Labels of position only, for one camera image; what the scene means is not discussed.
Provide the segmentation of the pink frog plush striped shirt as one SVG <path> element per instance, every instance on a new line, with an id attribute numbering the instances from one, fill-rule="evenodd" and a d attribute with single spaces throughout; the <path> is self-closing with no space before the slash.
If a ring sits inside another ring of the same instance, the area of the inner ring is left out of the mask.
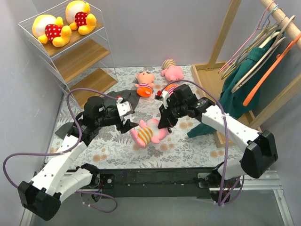
<path id="1" fill-rule="evenodd" d="M 159 120 L 149 119 L 148 121 L 140 120 L 138 129 L 131 129 L 130 134 L 136 145 L 145 148 L 148 144 L 159 144 L 172 131 L 170 128 L 158 128 Z"/>

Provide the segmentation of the pink pig plush striped hat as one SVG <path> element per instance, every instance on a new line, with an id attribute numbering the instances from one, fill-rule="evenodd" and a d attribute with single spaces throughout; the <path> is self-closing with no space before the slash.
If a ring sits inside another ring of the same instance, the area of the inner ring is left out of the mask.
<path id="1" fill-rule="evenodd" d="M 167 59 L 162 63 L 161 76 L 168 81 L 184 79 L 184 74 L 180 66 L 177 66 L 173 59 Z"/>

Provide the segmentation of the yellow bear plush polka shirt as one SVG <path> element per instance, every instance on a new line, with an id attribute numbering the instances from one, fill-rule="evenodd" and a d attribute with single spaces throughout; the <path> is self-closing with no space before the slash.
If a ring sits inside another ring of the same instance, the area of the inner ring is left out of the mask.
<path id="1" fill-rule="evenodd" d="M 77 30 L 80 35 L 88 35 L 96 28 L 97 19 L 90 11 L 90 5 L 82 0 L 68 3 L 65 17 L 72 31 Z"/>

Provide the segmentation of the orange bear plush polka shirt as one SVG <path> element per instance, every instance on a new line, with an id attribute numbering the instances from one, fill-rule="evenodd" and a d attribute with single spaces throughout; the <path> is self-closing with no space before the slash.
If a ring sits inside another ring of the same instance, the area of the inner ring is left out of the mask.
<path id="1" fill-rule="evenodd" d="M 51 42 L 59 48 L 67 45 L 71 38 L 71 28 L 63 24 L 61 17 L 53 15 L 39 15 L 32 25 L 33 35 L 42 43 Z"/>

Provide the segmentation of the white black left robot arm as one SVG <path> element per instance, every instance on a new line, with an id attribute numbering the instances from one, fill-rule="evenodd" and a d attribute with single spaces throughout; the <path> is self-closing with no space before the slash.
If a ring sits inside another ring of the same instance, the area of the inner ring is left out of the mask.
<path id="1" fill-rule="evenodd" d="M 114 125 L 118 131 L 126 133 L 136 127 L 136 123 L 124 119 L 132 112 L 131 104 L 121 97 L 115 105 L 108 107 L 102 97 L 90 97 L 54 157 L 30 182 L 23 181 L 18 186 L 22 206 L 48 221 L 58 212 L 61 203 L 78 189 L 84 186 L 96 188 L 100 183 L 97 167 L 88 165 L 67 178 L 64 175 L 98 135 L 100 128 Z"/>

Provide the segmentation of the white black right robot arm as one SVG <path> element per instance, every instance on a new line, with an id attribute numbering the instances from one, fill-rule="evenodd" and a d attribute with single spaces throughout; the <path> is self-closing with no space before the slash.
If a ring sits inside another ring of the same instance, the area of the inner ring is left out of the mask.
<path id="1" fill-rule="evenodd" d="M 231 179 L 248 175 L 259 178 L 278 160 L 276 142 L 269 131 L 259 132 L 224 113 L 218 105 L 206 97 L 197 98 L 186 84 L 176 87 L 171 94 L 158 91 L 156 99 L 163 102 L 158 128 L 172 128 L 179 118 L 189 116 L 223 133 L 234 142 L 243 155 L 231 161 L 223 161 L 210 174 L 198 181 L 202 186 L 223 187 Z"/>

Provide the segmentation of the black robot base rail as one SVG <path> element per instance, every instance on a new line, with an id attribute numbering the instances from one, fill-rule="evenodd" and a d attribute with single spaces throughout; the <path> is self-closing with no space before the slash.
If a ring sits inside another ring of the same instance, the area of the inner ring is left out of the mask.
<path id="1" fill-rule="evenodd" d="M 213 168 L 98 169 L 84 164 L 65 176 L 57 174 L 54 191 L 46 185 L 22 182 L 21 201 L 34 208 L 59 207 L 77 190 L 103 192 L 105 198 L 117 197 L 190 197 L 218 200 L 220 179 Z"/>

